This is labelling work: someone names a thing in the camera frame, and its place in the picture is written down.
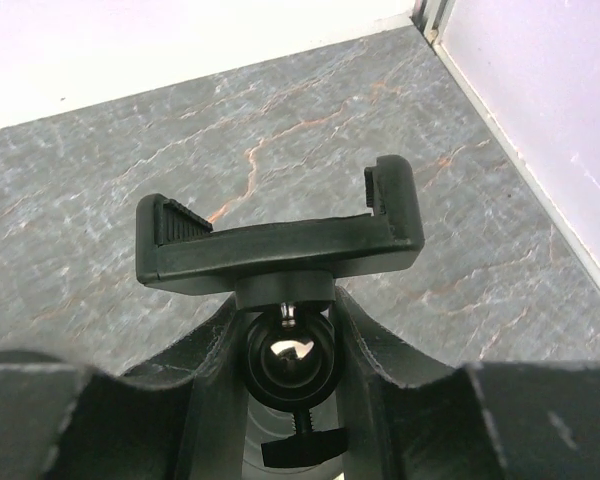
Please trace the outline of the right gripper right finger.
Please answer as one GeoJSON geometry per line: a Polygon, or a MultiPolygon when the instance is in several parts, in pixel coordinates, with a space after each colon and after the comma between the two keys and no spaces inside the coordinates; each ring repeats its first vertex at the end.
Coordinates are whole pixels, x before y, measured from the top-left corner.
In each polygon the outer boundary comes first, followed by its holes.
{"type": "Polygon", "coordinates": [[[343,289],[336,391],[349,479],[600,479],[600,361],[448,366],[343,289]]]}

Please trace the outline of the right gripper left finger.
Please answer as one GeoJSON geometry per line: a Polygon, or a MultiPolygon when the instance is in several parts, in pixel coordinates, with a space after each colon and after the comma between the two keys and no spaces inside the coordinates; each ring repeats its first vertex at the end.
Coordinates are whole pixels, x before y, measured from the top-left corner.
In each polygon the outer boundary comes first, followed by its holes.
{"type": "Polygon", "coordinates": [[[245,390],[240,316],[206,322],[122,376],[0,352],[0,479],[237,479],[245,390]]]}

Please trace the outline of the black phone stand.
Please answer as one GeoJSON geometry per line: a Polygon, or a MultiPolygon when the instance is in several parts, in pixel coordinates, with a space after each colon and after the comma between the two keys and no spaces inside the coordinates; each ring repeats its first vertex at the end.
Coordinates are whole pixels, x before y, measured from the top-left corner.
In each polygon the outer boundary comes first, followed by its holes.
{"type": "Polygon", "coordinates": [[[335,391],[346,368],[339,279],[410,268],[424,245],[414,174],[397,155],[364,171],[367,212],[217,231],[161,194],[136,208],[145,287],[226,302],[154,356],[191,386],[176,474],[331,479],[347,434],[335,391]]]}

